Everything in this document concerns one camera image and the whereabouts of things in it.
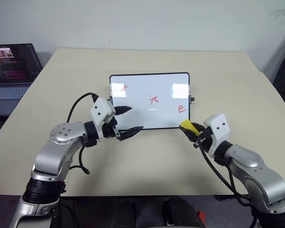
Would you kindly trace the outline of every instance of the red marker writing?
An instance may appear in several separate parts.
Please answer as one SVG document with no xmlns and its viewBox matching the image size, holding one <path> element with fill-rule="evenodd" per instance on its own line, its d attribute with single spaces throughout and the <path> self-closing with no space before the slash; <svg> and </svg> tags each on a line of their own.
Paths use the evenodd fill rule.
<svg viewBox="0 0 285 228">
<path fill-rule="evenodd" d="M 127 86 L 126 84 L 124 84 L 124 87 L 123 87 L 122 91 L 123 91 L 123 90 L 125 90 L 125 89 L 126 89 L 126 87 L 128 87 L 128 86 Z"/>
<path fill-rule="evenodd" d="M 151 101 L 151 105 L 153 104 L 153 101 L 159 102 L 159 101 L 157 100 L 157 97 L 156 97 L 156 96 L 153 97 L 153 98 L 151 98 L 150 101 Z"/>
<path fill-rule="evenodd" d="M 179 106 L 179 113 L 185 112 L 186 109 L 182 110 L 184 107 L 182 105 Z"/>
</svg>

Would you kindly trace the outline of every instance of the small whiteboard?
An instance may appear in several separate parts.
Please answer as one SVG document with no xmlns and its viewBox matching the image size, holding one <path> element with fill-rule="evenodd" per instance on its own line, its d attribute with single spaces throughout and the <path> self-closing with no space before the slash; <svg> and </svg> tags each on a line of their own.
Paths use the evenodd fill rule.
<svg viewBox="0 0 285 228">
<path fill-rule="evenodd" d="M 132 110 L 116 116 L 118 130 L 177 128 L 190 118 L 188 73 L 111 75 L 113 106 Z"/>
</svg>

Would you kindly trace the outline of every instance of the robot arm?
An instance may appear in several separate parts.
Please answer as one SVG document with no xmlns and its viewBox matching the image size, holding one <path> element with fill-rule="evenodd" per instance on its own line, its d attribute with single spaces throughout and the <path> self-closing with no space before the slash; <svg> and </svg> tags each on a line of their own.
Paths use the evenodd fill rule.
<svg viewBox="0 0 285 228">
<path fill-rule="evenodd" d="M 113 107 L 110 101 L 95 95 L 91 108 L 93 121 L 87 123 L 62 123 L 50 132 L 48 142 L 39 151 L 26 191 L 20 198 L 10 228 L 17 228 L 25 216 L 52 215 L 58 206 L 60 194 L 65 192 L 64 179 L 70 169 L 75 152 L 83 146 L 90 147 L 105 138 L 120 141 L 137 134 L 143 127 L 127 131 L 116 129 L 114 116 L 131 108 Z"/>
<path fill-rule="evenodd" d="M 228 166 L 232 175 L 245 185 L 252 213 L 261 227 L 285 228 L 283 178 L 268 168 L 254 151 L 228 142 L 230 129 L 224 114 L 207 119 L 204 126 L 186 120 L 180 129 L 195 142 L 194 147 L 208 152 L 216 163 Z"/>
</svg>

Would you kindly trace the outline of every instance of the floor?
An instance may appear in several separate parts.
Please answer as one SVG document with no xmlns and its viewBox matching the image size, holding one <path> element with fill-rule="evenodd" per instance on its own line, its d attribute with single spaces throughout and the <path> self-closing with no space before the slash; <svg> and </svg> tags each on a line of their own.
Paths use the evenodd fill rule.
<svg viewBox="0 0 285 228">
<path fill-rule="evenodd" d="M 20 196 L 0 195 L 0 228 L 8 228 Z M 196 211 L 206 213 L 207 228 L 247 228 L 252 222 L 249 208 L 244 208 L 235 199 L 218 201 L 214 196 L 181 196 Z M 109 228 L 116 204 L 129 200 L 136 206 L 137 228 L 163 226 L 162 202 L 166 196 L 141 197 L 64 197 L 62 202 L 75 208 L 80 228 Z M 66 207 L 61 207 L 62 227 L 72 228 L 72 216 Z"/>
</svg>

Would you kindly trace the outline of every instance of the beige table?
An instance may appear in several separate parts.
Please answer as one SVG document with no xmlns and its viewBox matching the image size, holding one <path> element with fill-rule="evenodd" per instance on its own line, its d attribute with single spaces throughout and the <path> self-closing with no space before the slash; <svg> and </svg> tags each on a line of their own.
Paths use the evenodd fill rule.
<svg viewBox="0 0 285 228">
<path fill-rule="evenodd" d="M 191 120 L 225 113 L 230 141 L 259 153 L 285 179 L 285 104 L 241 52 L 57 50 L 0 131 L 0 194 L 21 195 L 49 132 L 86 92 L 109 96 L 111 74 L 189 72 Z M 90 120 L 90 99 L 71 121 Z M 78 162 L 75 155 L 74 164 Z M 147 130 L 88 148 L 71 170 L 65 196 L 230 194 L 178 129 Z M 218 167 L 227 177 L 224 168 Z M 237 188 L 245 189 L 237 182 Z"/>
</svg>

